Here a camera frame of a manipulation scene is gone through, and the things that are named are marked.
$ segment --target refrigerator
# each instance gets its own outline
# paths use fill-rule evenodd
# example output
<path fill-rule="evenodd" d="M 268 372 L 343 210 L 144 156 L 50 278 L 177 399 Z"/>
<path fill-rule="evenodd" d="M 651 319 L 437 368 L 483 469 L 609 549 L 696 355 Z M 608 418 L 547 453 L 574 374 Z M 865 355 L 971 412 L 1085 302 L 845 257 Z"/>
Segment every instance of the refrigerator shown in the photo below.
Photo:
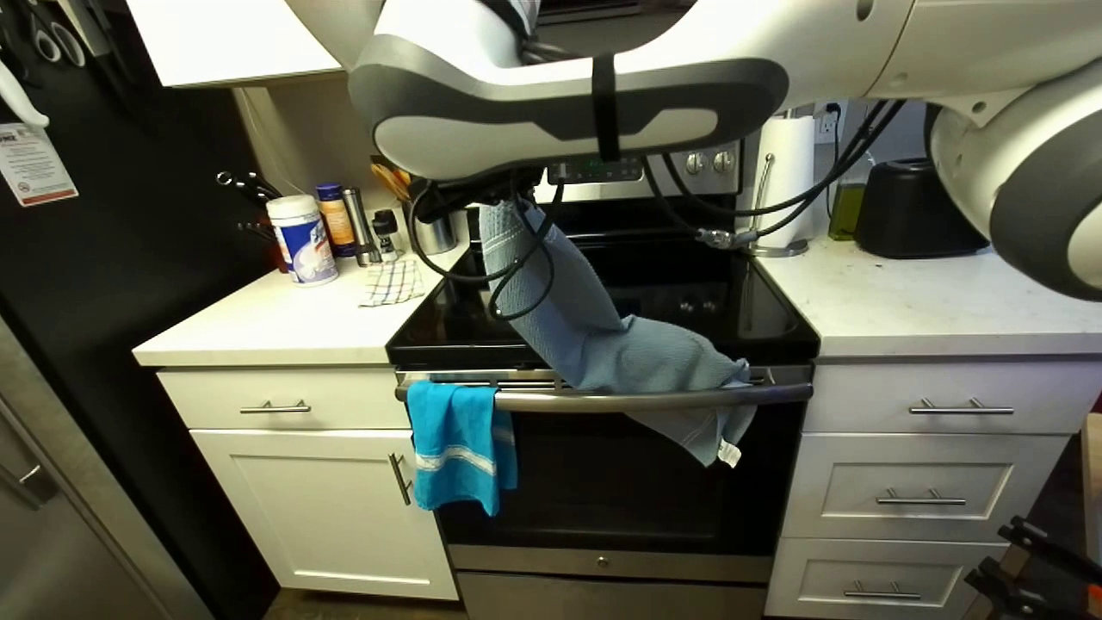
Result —
<path fill-rule="evenodd" d="M 50 139 L 81 189 L 67 204 L 20 206 L 0 182 L 0 317 L 203 612 L 253 620 L 271 603 L 277 577 L 130 348 L 271 268 L 268 239 L 250 227 L 253 206 L 215 182 L 219 170 L 250 173 L 254 158 L 232 92 L 161 90 L 126 3 L 114 8 L 126 79 L 69 61 L 19 69 L 0 53 L 52 116 Z M 15 502 L 5 500 L 0 512 L 0 564 L 20 544 Z M 69 493 L 60 493 L 50 511 L 81 527 L 67 502 Z M 0 582 L 0 615 L 7 597 L 19 591 Z"/>
<path fill-rule="evenodd" d="M 212 615 L 5 319 L 0 368 L 0 615 Z"/>

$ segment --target bottle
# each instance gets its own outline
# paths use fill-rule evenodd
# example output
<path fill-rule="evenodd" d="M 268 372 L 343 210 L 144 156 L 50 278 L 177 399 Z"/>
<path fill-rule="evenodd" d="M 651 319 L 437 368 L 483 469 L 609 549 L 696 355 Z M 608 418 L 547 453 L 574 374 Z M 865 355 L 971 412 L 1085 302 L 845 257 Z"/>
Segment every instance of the bottle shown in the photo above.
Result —
<path fill-rule="evenodd" d="M 339 274 L 332 239 L 310 193 L 277 197 L 265 204 L 282 257 L 299 281 L 328 281 Z"/>
<path fill-rule="evenodd" d="M 347 206 L 354 244 L 359 244 L 354 249 L 359 264 L 366 264 L 366 256 L 369 256 L 369 263 L 384 263 L 378 244 L 377 244 L 377 232 L 369 225 L 366 204 L 359 200 L 359 189 L 346 186 L 346 206 Z"/>
<path fill-rule="evenodd" d="M 332 234 L 333 256 L 351 256 L 354 250 L 354 227 L 351 227 L 343 186 L 317 186 L 317 210 L 322 210 L 325 227 Z"/>
<path fill-rule="evenodd" d="M 397 263 L 401 257 L 401 221 L 392 217 L 392 210 L 378 210 L 371 221 L 371 232 L 377 232 L 384 263 Z"/>

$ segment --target dish towel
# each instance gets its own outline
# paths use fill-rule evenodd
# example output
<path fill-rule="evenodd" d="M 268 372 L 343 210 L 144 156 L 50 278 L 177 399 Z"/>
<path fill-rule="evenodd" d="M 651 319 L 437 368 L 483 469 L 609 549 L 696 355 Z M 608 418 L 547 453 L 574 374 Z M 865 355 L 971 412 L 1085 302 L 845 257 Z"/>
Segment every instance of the dish towel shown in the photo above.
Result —
<path fill-rule="evenodd" d="M 529 256 L 545 225 L 545 210 L 529 206 L 529 225 L 513 204 L 480 206 L 483 263 L 499 273 Z M 612 297 L 589 257 L 550 225 L 547 250 L 499 294 L 504 314 L 532 314 L 510 326 L 574 388 L 597 394 L 694 394 L 747 386 L 750 364 L 717 350 L 703 335 L 679 322 L 619 317 Z M 631 419 L 682 443 L 698 466 L 739 466 L 739 441 L 755 419 L 755 406 L 631 412 Z"/>
<path fill-rule="evenodd" d="M 499 488 L 517 488 L 513 418 L 493 406 L 493 386 L 413 382 L 413 500 L 425 511 L 476 500 L 499 512 Z"/>

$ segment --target label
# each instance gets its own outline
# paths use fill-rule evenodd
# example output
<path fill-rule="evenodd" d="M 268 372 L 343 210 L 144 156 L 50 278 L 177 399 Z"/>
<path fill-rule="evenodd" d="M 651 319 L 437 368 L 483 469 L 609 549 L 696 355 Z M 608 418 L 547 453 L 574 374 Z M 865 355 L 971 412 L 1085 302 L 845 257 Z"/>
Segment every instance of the label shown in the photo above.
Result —
<path fill-rule="evenodd" d="M 325 281 L 339 274 L 332 239 L 322 221 L 277 225 L 277 239 L 299 281 Z"/>
<path fill-rule="evenodd" d="M 0 124 L 0 174 L 20 206 L 81 197 L 45 128 Z"/>
<path fill-rule="evenodd" d="M 332 232 L 333 249 L 354 249 L 354 232 L 351 232 L 346 200 L 325 200 L 322 217 Z"/>

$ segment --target stovetop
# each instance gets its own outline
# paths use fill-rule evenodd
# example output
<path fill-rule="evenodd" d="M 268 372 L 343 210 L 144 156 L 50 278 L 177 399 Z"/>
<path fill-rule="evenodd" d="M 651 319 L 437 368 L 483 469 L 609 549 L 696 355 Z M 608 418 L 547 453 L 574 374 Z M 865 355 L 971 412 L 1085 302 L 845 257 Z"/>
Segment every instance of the stovetop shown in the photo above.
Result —
<path fill-rule="evenodd" d="M 755 364 L 808 364 L 818 355 L 809 322 L 750 256 L 710 250 L 667 227 L 574 232 L 571 239 L 619 314 L 682 322 Z M 480 244 L 455 273 L 483 273 Z M 390 342 L 390 360 L 397 368 L 545 368 L 487 301 L 487 286 L 440 281 Z"/>

